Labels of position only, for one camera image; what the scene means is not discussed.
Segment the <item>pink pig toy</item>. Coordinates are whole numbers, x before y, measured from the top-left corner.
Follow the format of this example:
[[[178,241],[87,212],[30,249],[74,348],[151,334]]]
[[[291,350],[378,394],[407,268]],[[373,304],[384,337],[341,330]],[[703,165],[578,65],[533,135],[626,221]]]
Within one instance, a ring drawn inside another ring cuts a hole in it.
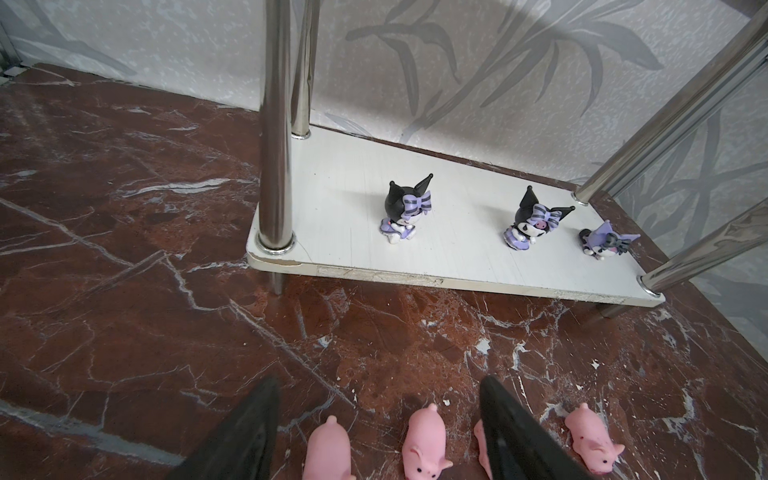
[[[352,474],[351,445],[347,430],[335,415],[310,435],[302,472],[304,480],[355,480]]]
[[[487,443],[486,443],[486,437],[485,437],[485,431],[484,431],[484,425],[483,421],[479,420],[474,428],[473,428],[474,436],[478,443],[478,462],[480,463],[481,467],[483,468],[486,477],[489,480],[493,479],[493,474],[490,466],[490,461],[488,457],[488,450],[487,450]]]
[[[446,458],[445,423],[435,403],[415,411],[409,418],[402,447],[404,475],[408,480],[438,479],[453,466]]]
[[[572,411],[565,425],[572,437],[572,448],[586,468],[595,475],[611,473],[625,446],[612,442],[605,423],[588,404],[581,403]]]

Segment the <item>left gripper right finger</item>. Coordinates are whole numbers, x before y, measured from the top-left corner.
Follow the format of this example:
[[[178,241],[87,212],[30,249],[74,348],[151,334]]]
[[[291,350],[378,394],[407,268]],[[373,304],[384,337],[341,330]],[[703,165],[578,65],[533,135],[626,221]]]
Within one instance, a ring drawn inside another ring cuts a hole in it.
[[[590,477],[495,377],[481,381],[479,399],[493,479]]]

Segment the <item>white two-tier shelf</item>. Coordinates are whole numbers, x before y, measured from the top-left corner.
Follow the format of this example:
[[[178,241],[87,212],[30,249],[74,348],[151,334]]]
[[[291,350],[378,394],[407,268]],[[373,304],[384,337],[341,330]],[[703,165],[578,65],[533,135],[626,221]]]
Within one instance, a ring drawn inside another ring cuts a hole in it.
[[[327,1],[313,125],[292,145],[294,243],[262,271],[654,306],[624,254],[583,255],[586,181],[760,8],[757,1]],[[414,236],[379,231],[389,182],[428,174]],[[575,206],[529,250],[507,246],[528,185]]]

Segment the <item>black purple figurine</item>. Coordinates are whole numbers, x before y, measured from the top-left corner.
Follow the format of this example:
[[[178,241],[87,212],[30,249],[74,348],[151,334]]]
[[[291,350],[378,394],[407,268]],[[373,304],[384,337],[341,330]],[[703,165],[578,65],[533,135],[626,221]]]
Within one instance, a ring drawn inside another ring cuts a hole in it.
[[[533,186],[528,185],[515,213],[514,223],[504,231],[503,239],[513,250],[529,250],[539,237],[556,230],[575,209],[575,206],[549,208],[541,204]]]
[[[432,197],[429,185],[433,174],[428,174],[415,186],[401,186],[389,182],[384,208],[386,217],[379,226],[380,233],[390,244],[411,239],[415,234],[415,223],[432,211]]]

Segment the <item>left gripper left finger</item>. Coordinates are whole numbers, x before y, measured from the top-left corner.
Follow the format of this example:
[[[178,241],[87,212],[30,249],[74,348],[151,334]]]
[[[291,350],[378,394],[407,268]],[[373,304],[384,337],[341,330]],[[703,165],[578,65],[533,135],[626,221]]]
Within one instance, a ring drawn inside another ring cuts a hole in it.
[[[168,479],[268,479],[279,420],[279,382],[261,380]]]

